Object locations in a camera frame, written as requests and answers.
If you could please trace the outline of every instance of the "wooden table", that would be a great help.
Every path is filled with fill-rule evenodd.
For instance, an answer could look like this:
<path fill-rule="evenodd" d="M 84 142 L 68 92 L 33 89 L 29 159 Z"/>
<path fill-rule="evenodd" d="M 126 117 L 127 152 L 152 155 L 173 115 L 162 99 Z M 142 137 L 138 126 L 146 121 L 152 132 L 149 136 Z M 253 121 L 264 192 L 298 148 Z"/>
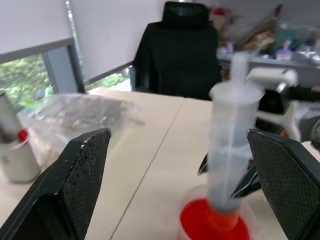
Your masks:
<path fill-rule="evenodd" d="M 92 90 L 90 94 L 132 101 L 140 108 L 145 121 L 144 126 L 132 127 L 125 132 L 114 149 L 107 154 L 100 194 L 86 235 L 87 240 L 104 240 L 114 233 L 184 98 L 112 91 L 106 88 Z M 30 185 L 0 182 L 0 226 Z"/>
<path fill-rule="evenodd" d="M 126 132 L 107 154 L 85 239 L 176 240 L 184 195 L 207 181 L 197 171 L 208 151 L 211 102 L 103 88 L 91 94 L 136 103 L 145 125 Z M 317 151 L 311 152 L 320 159 Z M 29 186 L 10 188 L 0 195 L 0 221 L 5 221 Z M 262 191 L 245 200 L 256 215 L 255 240 L 287 240 Z"/>

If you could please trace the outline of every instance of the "plastic syringe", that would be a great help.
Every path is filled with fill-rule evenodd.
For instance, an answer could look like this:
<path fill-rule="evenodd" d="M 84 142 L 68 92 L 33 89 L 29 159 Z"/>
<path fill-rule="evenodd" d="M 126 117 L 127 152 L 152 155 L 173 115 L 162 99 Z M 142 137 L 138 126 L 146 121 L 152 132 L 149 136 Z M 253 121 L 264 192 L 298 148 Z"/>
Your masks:
<path fill-rule="evenodd" d="M 251 151 L 247 133 L 255 125 L 258 103 L 263 96 L 258 86 L 245 82 L 248 55 L 236 54 L 234 59 L 233 79 L 216 84 L 211 90 L 208 202 L 212 209 L 226 214 L 237 211 L 241 204 L 241 200 L 232 199 L 230 193 L 248 168 Z"/>

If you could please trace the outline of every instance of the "roller blind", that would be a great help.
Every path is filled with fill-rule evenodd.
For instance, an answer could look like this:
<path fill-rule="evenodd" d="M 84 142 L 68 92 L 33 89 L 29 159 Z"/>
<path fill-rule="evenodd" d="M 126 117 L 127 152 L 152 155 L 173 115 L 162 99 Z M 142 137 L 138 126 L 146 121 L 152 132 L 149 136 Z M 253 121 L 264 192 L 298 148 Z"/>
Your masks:
<path fill-rule="evenodd" d="M 132 62 L 147 25 L 160 21 L 165 0 L 71 0 L 85 79 Z"/>
<path fill-rule="evenodd" d="M 0 57 L 72 38 L 63 0 L 2 0 L 0 23 Z"/>

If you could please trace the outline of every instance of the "black office chair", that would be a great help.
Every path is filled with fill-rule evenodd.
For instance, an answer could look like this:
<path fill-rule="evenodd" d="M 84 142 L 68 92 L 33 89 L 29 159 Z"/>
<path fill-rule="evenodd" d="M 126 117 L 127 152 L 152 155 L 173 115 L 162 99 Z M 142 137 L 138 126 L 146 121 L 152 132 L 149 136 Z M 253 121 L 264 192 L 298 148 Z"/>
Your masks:
<path fill-rule="evenodd" d="M 161 22 L 150 23 L 133 61 L 133 90 L 209 100 L 221 79 L 218 33 L 206 6 L 166 2 Z"/>

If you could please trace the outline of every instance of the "green tree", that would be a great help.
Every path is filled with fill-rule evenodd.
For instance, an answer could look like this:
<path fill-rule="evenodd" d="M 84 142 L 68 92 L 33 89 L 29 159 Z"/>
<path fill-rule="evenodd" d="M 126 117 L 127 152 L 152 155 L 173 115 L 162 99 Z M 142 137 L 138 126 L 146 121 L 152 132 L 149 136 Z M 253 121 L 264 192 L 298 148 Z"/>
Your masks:
<path fill-rule="evenodd" d="M 53 94 L 41 55 L 0 64 L 0 90 L 5 91 L 17 110 Z"/>
<path fill-rule="evenodd" d="M 90 91 L 95 88 L 110 88 L 112 86 L 116 86 L 125 80 L 129 79 L 129 69 L 125 68 L 117 73 L 111 74 L 105 78 L 102 78 L 99 81 L 91 83 L 90 85 L 85 86 L 86 91 Z"/>

